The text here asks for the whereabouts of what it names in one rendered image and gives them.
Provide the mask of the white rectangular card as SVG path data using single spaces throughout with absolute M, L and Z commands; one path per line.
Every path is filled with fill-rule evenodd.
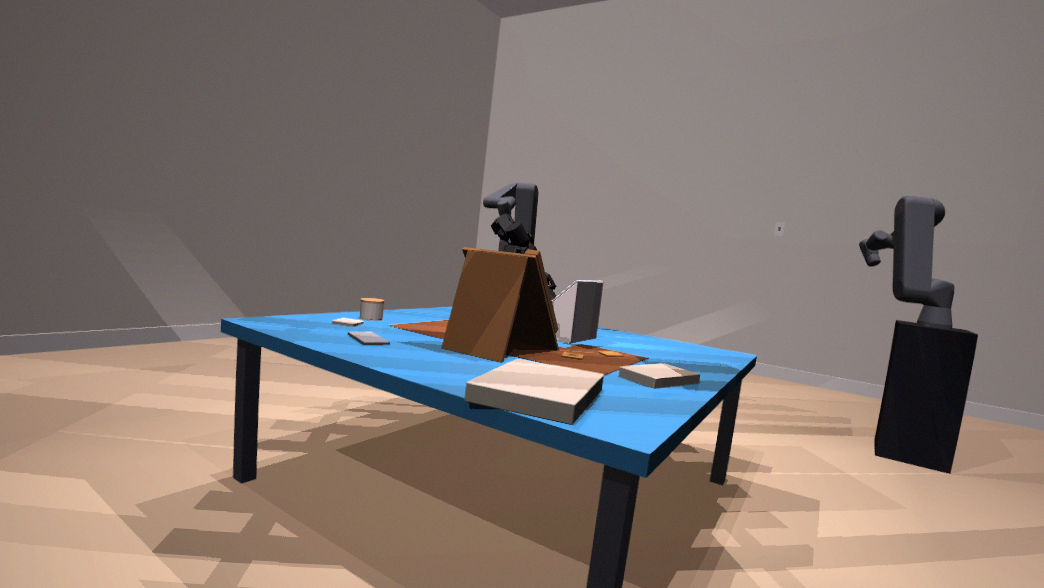
M 347 334 L 350 335 L 351 337 L 353 337 L 354 339 L 356 339 L 357 342 L 360 342 L 360 343 L 362 343 L 364 345 L 382 345 L 382 346 L 388 346 L 388 345 L 390 345 L 390 342 L 384 340 L 383 338 L 375 335 L 375 333 L 373 333 L 373 332 L 351 332 L 351 331 L 347 331 Z

